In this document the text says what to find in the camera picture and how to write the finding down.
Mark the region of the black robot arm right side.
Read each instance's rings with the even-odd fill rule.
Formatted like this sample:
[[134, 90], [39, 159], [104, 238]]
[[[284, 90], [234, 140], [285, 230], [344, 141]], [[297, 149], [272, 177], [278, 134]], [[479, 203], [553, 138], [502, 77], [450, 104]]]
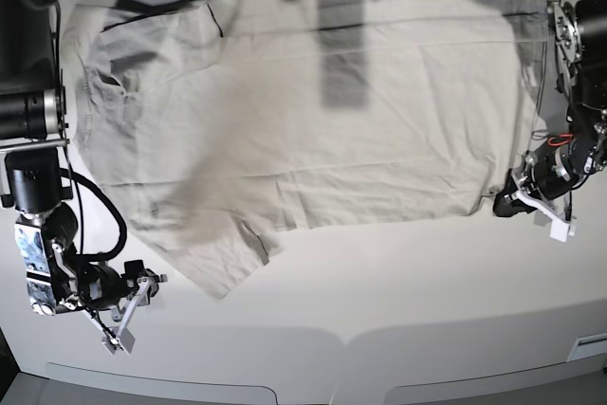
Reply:
[[[109, 266], [125, 247], [126, 223], [116, 206], [88, 178], [62, 167], [66, 152], [65, 102], [58, 36], [49, 29], [45, 8], [17, 0], [1, 3], [4, 22], [1, 79], [1, 158], [8, 187], [1, 205], [18, 213], [15, 242], [27, 270], [32, 310], [42, 315], [85, 312], [96, 318], [110, 311], [123, 321], [156, 296], [167, 278], [140, 260], [122, 272]], [[119, 237], [108, 251], [82, 254], [74, 245], [80, 227], [68, 201], [84, 186], [117, 222]]]

